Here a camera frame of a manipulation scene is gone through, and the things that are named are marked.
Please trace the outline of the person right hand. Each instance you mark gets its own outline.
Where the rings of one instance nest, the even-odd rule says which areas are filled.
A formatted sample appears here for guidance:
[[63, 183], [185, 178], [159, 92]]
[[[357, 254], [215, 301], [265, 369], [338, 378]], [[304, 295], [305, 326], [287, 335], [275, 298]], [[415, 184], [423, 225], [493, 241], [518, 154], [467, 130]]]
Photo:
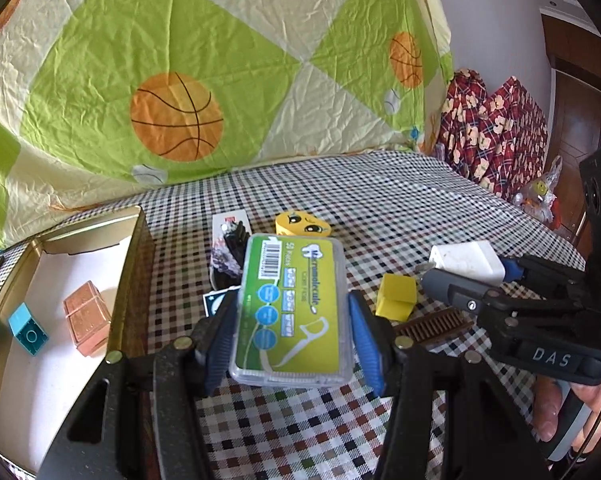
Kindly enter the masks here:
[[[601, 384], [585, 386], [538, 376], [533, 387], [532, 427], [543, 455], [558, 462], [571, 448], [575, 456], [601, 415]], [[589, 455], [601, 440], [601, 421], [583, 449]]]

